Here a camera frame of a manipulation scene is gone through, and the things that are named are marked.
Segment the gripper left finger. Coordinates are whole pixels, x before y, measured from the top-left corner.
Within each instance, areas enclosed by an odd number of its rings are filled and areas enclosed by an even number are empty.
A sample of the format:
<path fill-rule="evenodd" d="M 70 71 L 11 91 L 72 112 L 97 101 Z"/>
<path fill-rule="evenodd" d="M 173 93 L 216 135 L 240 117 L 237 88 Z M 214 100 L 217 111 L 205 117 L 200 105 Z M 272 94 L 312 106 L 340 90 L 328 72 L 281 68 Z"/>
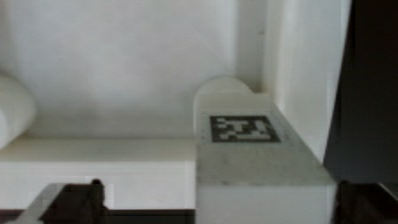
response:
<path fill-rule="evenodd" d="M 15 224 L 107 224 L 105 186 L 54 183 L 45 187 Z"/>

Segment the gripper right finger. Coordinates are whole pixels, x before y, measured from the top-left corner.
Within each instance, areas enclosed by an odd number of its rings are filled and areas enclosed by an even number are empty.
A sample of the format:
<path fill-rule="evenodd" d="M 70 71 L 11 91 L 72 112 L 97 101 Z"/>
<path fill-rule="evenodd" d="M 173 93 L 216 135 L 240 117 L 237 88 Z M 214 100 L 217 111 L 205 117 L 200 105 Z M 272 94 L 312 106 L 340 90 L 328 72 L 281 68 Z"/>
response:
<path fill-rule="evenodd" d="M 333 224 L 398 224 L 398 199 L 379 183 L 338 184 Z"/>

